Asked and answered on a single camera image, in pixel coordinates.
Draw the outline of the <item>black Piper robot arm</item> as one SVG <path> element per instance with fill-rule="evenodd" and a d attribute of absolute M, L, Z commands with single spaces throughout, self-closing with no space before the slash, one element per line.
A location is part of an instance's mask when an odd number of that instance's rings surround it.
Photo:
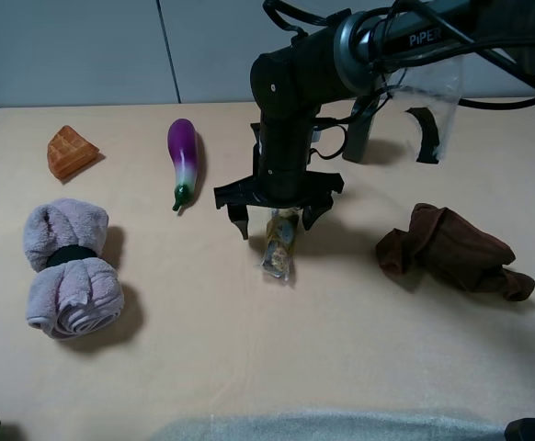
<path fill-rule="evenodd" d="M 340 126 L 340 154 L 361 159 L 379 98 L 394 72 L 475 53 L 535 89 L 535 1 L 396 1 L 365 12 L 318 17 L 281 1 L 264 10 L 292 33 L 289 46 L 261 54 L 250 84 L 260 110 L 248 177 L 214 191 L 241 234 L 248 208 L 300 209 L 305 228 L 342 191 L 338 174 L 311 171 L 313 134 Z"/>

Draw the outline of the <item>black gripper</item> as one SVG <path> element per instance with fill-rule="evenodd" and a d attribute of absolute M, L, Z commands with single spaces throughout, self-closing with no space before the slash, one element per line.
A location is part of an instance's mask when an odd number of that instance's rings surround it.
<path fill-rule="evenodd" d="M 309 231 L 333 207 L 331 193 L 340 193 L 339 174 L 307 169 L 313 124 L 309 119 L 263 119 L 253 123 L 256 138 L 253 170 L 248 177 L 214 189 L 218 209 L 227 206 L 230 222 L 248 239 L 247 206 L 302 209 L 302 225 Z"/>

